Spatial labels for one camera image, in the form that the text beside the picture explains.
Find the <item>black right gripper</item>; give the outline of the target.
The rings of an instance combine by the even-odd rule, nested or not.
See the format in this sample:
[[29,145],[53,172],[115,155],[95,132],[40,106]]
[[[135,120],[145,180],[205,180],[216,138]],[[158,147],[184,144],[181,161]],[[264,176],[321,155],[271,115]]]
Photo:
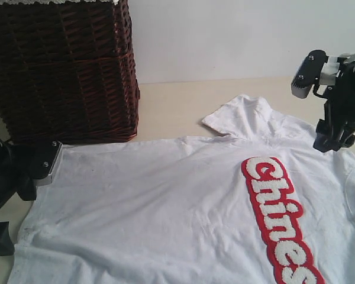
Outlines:
[[355,143],[355,70],[348,70],[328,93],[325,120],[316,126],[313,148],[326,153]]

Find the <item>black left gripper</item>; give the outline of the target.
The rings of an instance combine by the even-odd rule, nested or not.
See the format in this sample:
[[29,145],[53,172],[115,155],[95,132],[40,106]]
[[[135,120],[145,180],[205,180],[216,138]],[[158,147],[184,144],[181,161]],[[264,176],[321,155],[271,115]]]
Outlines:
[[[34,201],[36,186],[30,174],[35,148],[12,145],[0,139],[0,209],[14,195]],[[0,256],[12,256],[14,244],[9,236],[9,222],[0,222]]]

